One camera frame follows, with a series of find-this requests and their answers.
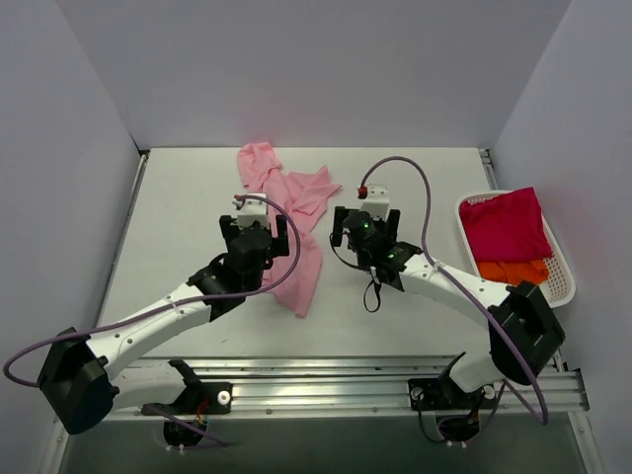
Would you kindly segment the pink t shirt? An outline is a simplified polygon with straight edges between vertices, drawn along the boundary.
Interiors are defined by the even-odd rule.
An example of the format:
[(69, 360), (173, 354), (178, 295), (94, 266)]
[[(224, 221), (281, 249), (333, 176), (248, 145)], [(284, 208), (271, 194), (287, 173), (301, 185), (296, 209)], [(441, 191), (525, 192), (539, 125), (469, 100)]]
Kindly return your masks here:
[(300, 234), (300, 258), (291, 275), (271, 290), (276, 301), (305, 318), (312, 303), (322, 268), (322, 250), (312, 231), (325, 214), (328, 199), (341, 187), (332, 181), (327, 166), (314, 173), (284, 172), (273, 147), (249, 143), (237, 153), (241, 182), (248, 194), (266, 194), (296, 224)]

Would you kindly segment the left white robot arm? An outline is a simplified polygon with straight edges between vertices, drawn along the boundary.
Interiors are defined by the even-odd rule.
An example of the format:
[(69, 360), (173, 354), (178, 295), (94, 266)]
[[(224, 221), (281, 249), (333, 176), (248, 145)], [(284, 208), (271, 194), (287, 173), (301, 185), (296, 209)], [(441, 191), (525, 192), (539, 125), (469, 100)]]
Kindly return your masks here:
[(49, 342), (37, 387), (71, 435), (99, 424), (110, 412), (142, 403), (132, 382), (147, 380), (146, 390), (159, 389), (162, 404), (187, 414), (199, 400), (198, 380), (181, 360), (171, 360), (132, 374), (133, 363), (189, 329), (211, 323), (247, 298), (283, 283), (264, 284), (264, 273), (276, 259), (300, 257), (292, 243), (298, 230), (286, 214), (269, 224), (266, 216), (219, 219), (224, 253), (195, 272), (161, 300), (108, 326), (79, 332), (73, 328)]

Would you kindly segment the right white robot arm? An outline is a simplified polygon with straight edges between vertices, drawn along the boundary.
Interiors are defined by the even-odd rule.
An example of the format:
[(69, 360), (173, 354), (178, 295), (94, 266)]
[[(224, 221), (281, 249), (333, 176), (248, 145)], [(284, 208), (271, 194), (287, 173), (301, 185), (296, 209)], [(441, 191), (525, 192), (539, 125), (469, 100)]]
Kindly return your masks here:
[(494, 282), (447, 266), (416, 245), (398, 240), (399, 212), (385, 219), (338, 206), (330, 245), (355, 254), (352, 269), (370, 275), (376, 290), (390, 286), (418, 294), (471, 319), (483, 317), (489, 349), (463, 352), (436, 378), (417, 383), (422, 410), (490, 407), (494, 385), (535, 387), (537, 377), (565, 340), (565, 333), (538, 285)]

